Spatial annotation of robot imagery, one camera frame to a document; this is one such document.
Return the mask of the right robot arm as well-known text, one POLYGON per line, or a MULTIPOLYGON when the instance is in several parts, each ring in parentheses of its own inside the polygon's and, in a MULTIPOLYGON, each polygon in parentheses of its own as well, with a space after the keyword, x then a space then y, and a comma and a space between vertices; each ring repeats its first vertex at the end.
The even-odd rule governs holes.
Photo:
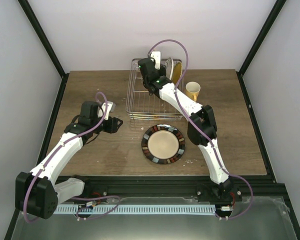
POLYGON ((156 69, 155 61, 150 57, 140 59, 138 68, 149 94, 169 103, 187 119, 188 138, 202 152, 210 180, 214 183, 211 188, 213 198, 219 202, 226 200, 231 195, 233 183, 219 151, 212 107, 201 105, 181 92, 162 70, 156 69))

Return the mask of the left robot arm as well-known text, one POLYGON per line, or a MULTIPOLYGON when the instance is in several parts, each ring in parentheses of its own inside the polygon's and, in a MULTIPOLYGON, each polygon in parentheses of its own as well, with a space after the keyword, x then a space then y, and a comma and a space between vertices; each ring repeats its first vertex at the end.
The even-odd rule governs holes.
POLYGON ((48 219, 58 205, 77 198, 87 202, 92 196, 90 181, 75 175, 57 183, 57 179, 83 146, 94 141, 101 132, 114 134, 123 121, 111 117, 115 109, 111 101, 98 103, 85 101, 80 113, 67 125, 59 142, 51 152, 29 173, 21 172, 15 180, 15 207, 30 215, 48 219))

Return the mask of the yellow woven pattern plate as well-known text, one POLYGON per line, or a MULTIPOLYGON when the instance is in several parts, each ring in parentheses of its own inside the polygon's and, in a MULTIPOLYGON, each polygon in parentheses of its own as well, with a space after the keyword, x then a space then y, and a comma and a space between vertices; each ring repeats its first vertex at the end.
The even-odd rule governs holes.
POLYGON ((172 77, 171 81, 176 85, 180 77, 182 76, 183 73, 183 65, 180 61, 178 61, 174 67, 173 67, 173 72, 172 72, 172 77))

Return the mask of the white blue striped plate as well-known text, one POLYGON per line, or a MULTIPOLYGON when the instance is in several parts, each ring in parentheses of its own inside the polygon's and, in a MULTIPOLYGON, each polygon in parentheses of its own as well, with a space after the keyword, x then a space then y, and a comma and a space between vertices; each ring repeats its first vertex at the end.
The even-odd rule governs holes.
POLYGON ((165 70, 166 70, 166 77, 171 80, 172 76, 173 76, 173 71, 174 71, 173 59, 171 57, 167 58, 164 63, 164 66, 165 66, 165 70))

